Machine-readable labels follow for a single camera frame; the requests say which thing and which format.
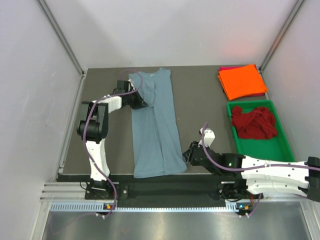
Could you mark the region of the grey-blue t-shirt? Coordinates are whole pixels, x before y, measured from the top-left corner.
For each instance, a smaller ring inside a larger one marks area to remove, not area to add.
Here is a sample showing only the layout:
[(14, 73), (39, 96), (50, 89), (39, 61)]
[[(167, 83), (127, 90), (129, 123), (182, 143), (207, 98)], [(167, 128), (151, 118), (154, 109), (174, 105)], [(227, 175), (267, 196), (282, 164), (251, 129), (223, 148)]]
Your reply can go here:
[(163, 67), (157, 72), (129, 75), (147, 107), (131, 111), (134, 171), (136, 179), (184, 173), (176, 122), (171, 71)]

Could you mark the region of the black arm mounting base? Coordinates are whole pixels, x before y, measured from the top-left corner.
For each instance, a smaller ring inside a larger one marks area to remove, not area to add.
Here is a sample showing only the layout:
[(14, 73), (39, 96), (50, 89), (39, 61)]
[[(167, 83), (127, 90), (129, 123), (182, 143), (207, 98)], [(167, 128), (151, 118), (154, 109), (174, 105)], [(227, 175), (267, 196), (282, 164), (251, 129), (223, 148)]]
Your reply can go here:
[(208, 197), (219, 200), (249, 200), (244, 180), (236, 180), (231, 176), (209, 174), (176, 174), (148, 178), (135, 178), (133, 175), (114, 174), (110, 176), (114, 186), (107, 180), (97, 182), (87, 180), (86, 200), (136, 200), (138, 197)]

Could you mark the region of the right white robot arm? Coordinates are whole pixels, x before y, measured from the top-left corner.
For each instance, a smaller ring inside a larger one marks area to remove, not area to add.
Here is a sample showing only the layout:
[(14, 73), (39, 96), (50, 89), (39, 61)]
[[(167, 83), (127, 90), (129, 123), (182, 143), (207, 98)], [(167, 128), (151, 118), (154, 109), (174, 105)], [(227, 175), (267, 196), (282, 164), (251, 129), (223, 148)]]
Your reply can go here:
[(219, 154), (193, 141), (182, 154), (192, 166), (204, 167), (215, 176), (230, 178), (239, 198), (247, 195), (281, 193), (299, 195), (314, 202), (320, 200), (320, 159), (279, 162), (238, 153)]

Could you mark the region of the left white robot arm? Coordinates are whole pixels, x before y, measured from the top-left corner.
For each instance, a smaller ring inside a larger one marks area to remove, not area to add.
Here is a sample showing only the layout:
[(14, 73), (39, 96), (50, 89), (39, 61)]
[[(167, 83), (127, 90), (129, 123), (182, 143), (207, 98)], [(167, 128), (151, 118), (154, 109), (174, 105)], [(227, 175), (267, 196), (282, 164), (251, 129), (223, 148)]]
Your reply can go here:
[(133, 81), (118, 80), (111, 95), (80, 104), (80, 121), (76, 128), (90, 162), (90, 182), (88, 190), (96, 190), (102, 198), (109, 198), (114, 187), (109, 179), (110, 169), (106, 160), (105, 140), (109, 132), (109, 114), (129, 106), (133, 110), (145, 108), (143, 100)]

